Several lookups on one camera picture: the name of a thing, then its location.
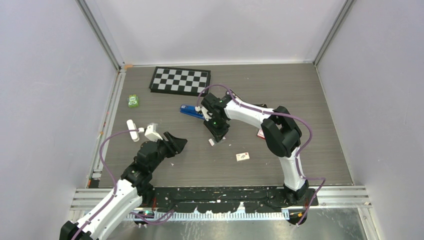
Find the white stapler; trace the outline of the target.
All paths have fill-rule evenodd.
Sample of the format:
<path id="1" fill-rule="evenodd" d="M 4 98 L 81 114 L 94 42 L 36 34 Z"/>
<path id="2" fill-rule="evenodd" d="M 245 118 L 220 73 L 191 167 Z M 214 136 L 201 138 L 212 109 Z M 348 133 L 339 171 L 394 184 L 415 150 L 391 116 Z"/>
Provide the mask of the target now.
<path id="1" fill-rule="evenodd" d="M 129 130 L 129 134 L 131 139 L 134 142 L 138 142 L 140 140 L 139 129 L 136 127 L 136 124 L 132 119 L 126 121 L 127 128 Z"/>

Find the black stapler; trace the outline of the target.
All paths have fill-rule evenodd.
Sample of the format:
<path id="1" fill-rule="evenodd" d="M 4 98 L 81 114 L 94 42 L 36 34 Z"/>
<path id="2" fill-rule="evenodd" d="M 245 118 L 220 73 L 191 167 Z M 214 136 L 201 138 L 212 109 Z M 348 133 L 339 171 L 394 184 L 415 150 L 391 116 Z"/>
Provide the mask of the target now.
<path id="1" fill-rule="evenodd" d="M 232 94 L 233 95 L 233 97 L 237 100 L 237 101 L 241 101 L 241 102 L 244 102 L 244 103 L 246 103 L 246 101 L 244 101 L 238 94 L 236 94 L 232 89 L 230 89 L 230 90 L 227 90 L 226 91 L 226 94 L 227 95 L 230 95 L 230 94 Z M 253 104 L 253 103 L 251 103 L 250 105 L 253 105 L 253 106 L 256 106 L 256 107 L 259 107 L 259 108 L 268 108 L 268 106 L 265 104 L 265 103 L 261 103 L 261 104 Z"/>

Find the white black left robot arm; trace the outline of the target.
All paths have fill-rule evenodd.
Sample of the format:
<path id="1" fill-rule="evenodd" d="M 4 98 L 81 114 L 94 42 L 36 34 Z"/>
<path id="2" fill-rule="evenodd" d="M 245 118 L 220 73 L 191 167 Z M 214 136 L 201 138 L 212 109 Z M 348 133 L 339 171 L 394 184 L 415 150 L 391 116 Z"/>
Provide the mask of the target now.
<path id="1" fill-rule="evenodd" d="M 148 207 L 155 197 L 150 183 L 154 170 L 164 159 L 180 154 L 188 142 L 167 131 L 163 135 L 164 139 L 143 142 L 106 197 L 76 222 L 67 221 L 59 239 L 106 240 L 135 208 Z"/>

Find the white staple box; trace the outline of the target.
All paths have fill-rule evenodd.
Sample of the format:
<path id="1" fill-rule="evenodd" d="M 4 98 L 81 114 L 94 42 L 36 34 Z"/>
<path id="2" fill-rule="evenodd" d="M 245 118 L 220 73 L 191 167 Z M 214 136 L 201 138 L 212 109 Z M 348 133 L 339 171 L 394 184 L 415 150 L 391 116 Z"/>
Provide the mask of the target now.
<path id="1" fill-rule="evenodd" d="M 249 160 L 249 159 L 250 159 L 250 155 L 249 155 L 248 152 L 236 154 L 236 161 L 237 162 L 241 162 L 241 161 L 245 161 L 245 160 Z"/>

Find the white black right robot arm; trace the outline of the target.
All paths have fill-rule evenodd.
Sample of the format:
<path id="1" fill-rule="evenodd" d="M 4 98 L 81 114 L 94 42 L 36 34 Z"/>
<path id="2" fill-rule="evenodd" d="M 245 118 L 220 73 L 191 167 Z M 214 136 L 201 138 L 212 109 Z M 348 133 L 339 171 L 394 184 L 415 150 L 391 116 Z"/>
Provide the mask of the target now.
<path id="1" fill-rule="evenodd" d="M 246 103 L 228 92 L 218 98 L 208 93 L 195 107 L 205 118 L 203 124 L 213 139 L 220 142 L 228 133 L 230 120 L 238 120 L 260 129 L 268 149 L 278 157 L 284 174 L 285 198 L 291 205 L 299 205 L 306 197 L 309 184 L 302 178 L 300 162 L 296 160 L 302 132 L 288 110 Z"/>

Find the red staple box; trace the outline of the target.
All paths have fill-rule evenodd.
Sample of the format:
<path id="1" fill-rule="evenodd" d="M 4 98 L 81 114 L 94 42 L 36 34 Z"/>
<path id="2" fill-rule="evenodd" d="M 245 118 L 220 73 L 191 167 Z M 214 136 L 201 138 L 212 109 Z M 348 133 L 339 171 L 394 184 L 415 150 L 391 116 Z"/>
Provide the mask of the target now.
<path id="1" fill-rule="evenodd" d="M 261 139 L 265 139 L 265 135 L 261 129 L 258 131 L 257 136 Z"/>

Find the blue stapler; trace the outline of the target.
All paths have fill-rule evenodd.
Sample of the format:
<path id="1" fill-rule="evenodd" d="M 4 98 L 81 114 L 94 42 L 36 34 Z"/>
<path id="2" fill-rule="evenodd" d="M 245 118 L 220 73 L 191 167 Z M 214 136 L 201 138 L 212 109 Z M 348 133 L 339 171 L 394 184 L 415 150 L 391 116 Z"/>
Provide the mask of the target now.
<path id="1" fill-rule="evenodd" d="M 183 104 L 180 106 L 179 109 L 180 113 L 191 116 L 191 117 L 195 117 L 198 119 L 202 119 L 205 120 L 205 117 L 203 116 L 203 113 L 201 111 L 197 111 L 196 107 L 193 105 L 186 105 Z"/>

